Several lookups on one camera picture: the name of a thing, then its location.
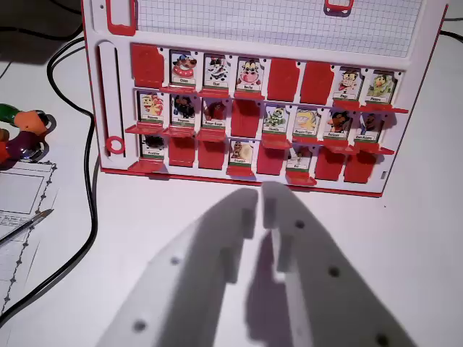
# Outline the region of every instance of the paper sheet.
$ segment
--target paper sheet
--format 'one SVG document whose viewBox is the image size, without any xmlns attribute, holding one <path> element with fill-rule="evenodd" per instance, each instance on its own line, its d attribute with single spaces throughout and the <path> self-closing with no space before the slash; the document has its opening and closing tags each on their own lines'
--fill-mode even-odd
<svg viewBox="0 0 463 347">
<path fill-rule="evenodd" d="M 52 208 L 57 188 L 53 184 L 56 165 L 17 163 L 0 171 L 0 237 L 32 218 L 39 211 Z M 40 238 L 30 238 L 34 229 L 0 247 L 0 310 L 3 313 L 24 296 L 30 267 Z M 0 330 L 0 346 L 7 345 L 9 331 Z"/>
<path fill-rule="evenodd" d="M 346 5 L 349 0 L 330 0 Z M 422 0 L 139 0 L 142 31 L 405 57 Z"/>
</svg>

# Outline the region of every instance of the character card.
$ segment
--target character card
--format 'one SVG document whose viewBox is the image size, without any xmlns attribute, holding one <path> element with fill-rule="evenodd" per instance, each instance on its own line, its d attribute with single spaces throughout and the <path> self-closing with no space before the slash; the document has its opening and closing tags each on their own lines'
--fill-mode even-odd
<svg viewBox="0 0 463 347">
<path fill-rule="evenodd" d="M 204 128 L 225 129 L 226 106 L 222 99 L 203 99 L 203 120 Z"/>
<path fill-rule="evenodd" d="M 195 106 L 190 96 L 171 95 L 171 123 L 183 127 L 195 125 Z"/>
<path fill-rule="evenodd" d="M 164 159 L 164 139 L 153 135 L 140 135 L 141 157 L 148 159 Z"/>
<path fill-rule="evenodd" d="M 231 64 L 221 55 L 204 55 L 204 85 L 216 89 L 229 88 Z"/>
<path fill-rule="evenodd" d="M 263 134 L 286 134 L 289 112 L 285 106 L 266 106 L 266 117 L 263 120 Z"/>
<path fill-rule="evenodd" d="M 259 92 L 262 88 L 263 68 L 259 59 L 239 58 L 237 90 Z"/>
<path fill-rule="evenodd" d="M 394 73 L 374 71 L 365 101 L 371 103 L 391 103 L 396 87 Z"/>
<path fill-rule="evenodd" d="M 355 134 L 355 141 L 377 142 L 383 128 L 383 119 L 380 114 L 362 113 L 360 128 Z"/>
<path fill-rule="evenodd" d="M 349 134 L 352 118 L 347 111 L 330 113 L 330 118 L 325 126 L 324 138 L 345 140 Z"/>
<path fill-rule="evenodd" d="M 174 85 L 196 85 L 197 61 L 188 51 L 171 51 L 171 83 Z"/>
<path fill-rule="evenodd" d="M 315 137 L 317 136 L 318 127 L 320 126 L 321 115 L 315 110 L 306 110 L 298 108 L 294 127 L 293 136 Z"/>
<path fill-rule="evenodd" d="M 340 100 L 358 100 L 362 89 L 363 78 L 360 69 L 342 67 L 339 70 L 334 86 L 333 98 Z"/>
<path fill-rule="evenodd" d="M 312 153 L 309 147 L 294 144 L 289 149 L 288 161 L 286 162 L 287 171 L 309 171 Z"/>
<path fill-rule="evenodd" d="M 164 104 L 159 93 L 137 92 L 138 119 L 150 123 L 163 123 Z"/>
<path fill-rule="evenodd" d="M 251 166 L 252 164 L 252 143 L 247 141 L 230 141 L 229 165 Z"/>
</svg>

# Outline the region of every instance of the white desk surface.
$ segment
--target white desk surface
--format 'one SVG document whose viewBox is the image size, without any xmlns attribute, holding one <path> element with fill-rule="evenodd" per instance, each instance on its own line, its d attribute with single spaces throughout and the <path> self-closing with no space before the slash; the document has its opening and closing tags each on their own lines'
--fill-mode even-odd
<svg viewBox="0 0 463 347">
<path fill-rule="evenodd" d="M 447 13 L 462 16 L 461 2 Z M 463 22 L 447 22 L 444 28 L 463 34 Z M 382 198 L 296 193 L 420 347 L 457 347 L 463 340 L 462 56 L 461 43 L 439 38 Z M 1 62 L 0 70 L 5 65 Z M 65 95 L 91 110 L 83 52 L 61 63 L 55 75 Z M 88 119 L 55 95 L 45 66 L 13 63 L 0 80 L 0 95 L 1 102 L 45 110 L 58 123 L 47 136 L 47 159 L 57 163 L 60 190 L 55 212 L 41 228 L 28 292 L 88 237 L 82 174 Z M 443 128 L 440 119 L 446 120 L 445 132 L 436 131 Z M 95 143 L 93 148 L 92 167 Z M 94 346 L 147 261 L 239 188 L 104 173 L 99 173 L 97 186 L 99 229 L 93 248 L 64 280 L 9 323 L 14 325 L 9 346 Z M 162 205 L 158 197 L 163 197 Z M 246 298 L 265 234 L 259 213 L 255 238 L 245 242 L 238 284 L 226 289 L 215 346 L 288 346 L 274 338 L 276 328 L 286 329 L 279 325 L 278 305 L 269 302 L 266 311 L 255 312 L 268 329 L 247 325 Z"/>
</svg>

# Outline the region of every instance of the screw hole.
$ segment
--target screw hole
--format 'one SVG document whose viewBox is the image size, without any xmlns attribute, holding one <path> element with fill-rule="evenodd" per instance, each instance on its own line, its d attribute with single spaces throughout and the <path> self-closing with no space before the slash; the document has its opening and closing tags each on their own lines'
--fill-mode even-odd
<svg viewBox="0 0 463 347">
<path fill-rule="evenodd" d="M 296 228 L 302 229 L 305 227 L 305 224 L 302 220 L 296 220 L 295 226 Z"/>
<path fill-rule="evenodd" d="M 384 334 L 377 334 L 376 343 L 378 344 L 378 346 L 387 347 L 389 346 L 389 339 Z"/>
<path fill-rule="evenodd" d="M 328 273 L 330 274 L 331 277 L 339 277 L 340 275 L 339 269 L 336 266 L 331 266 L 328 269 Z"/>
<path fill-rule="evenodd" d="M 133 325 L 133 330 L 140 333 L 146 329 L 146 322 L 144 320 L 136 320 Z"/>
<path fill-rule="evenodd" d="M 172 265 L 178 265 L 178 264 L 180 264 L 180 259 L 179 259 L 178 257 L 172 257 L 172 258 L 171 258 L 171 264 L 172 264 Z"/>
</svg>

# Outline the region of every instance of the pen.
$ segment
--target pen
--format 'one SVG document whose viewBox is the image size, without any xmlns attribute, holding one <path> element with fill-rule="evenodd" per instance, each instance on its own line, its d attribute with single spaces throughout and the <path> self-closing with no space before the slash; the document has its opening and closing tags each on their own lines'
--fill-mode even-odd
<svg viewBox="0 0 463 347">
<path fill-rule="evenodd" d="M 36 224 L 40 223 L 43 219 L 45 219 L 52 212 L 53 212 L 52 209 L 48 209 L 43 212 L 40 212 L 39 214 L 34 215 L 30 220 L 28 220 L 24 224 L 10 231 L 7 235 L 3 236 L 0 239 L 0 247 L 3 246 L 5 243 L 7 243 L 9 240 L 13 239 L 14 237 L 20 235 L 23 231 L 26 231 L 30 227 L 35 226 Z"/>
</svg>

